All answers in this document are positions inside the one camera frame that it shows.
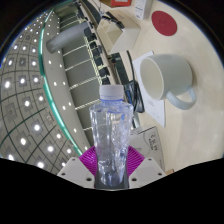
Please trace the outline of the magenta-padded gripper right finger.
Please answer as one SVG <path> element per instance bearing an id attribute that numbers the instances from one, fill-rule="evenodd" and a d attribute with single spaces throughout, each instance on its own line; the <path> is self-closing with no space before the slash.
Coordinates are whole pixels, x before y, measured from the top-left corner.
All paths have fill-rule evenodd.
<path id="1" fill-rule="evenodd" d="M 140 188 L 166 176 L 152 157 L 144 157 L 133 147 L 128 148 L 126 172 L 130 188 Z"/>

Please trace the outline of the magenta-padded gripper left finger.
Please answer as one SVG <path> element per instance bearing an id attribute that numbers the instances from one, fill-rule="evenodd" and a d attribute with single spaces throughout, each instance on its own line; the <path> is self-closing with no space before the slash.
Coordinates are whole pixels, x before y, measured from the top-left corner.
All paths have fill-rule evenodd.
<path id="1" fill-rule="evenodd" d="M 95 147 L 91 147 L 80 157 L 71 157 L 58 176 L 81 187 L 93 188 L 96 174 L 97 156 Z"/>

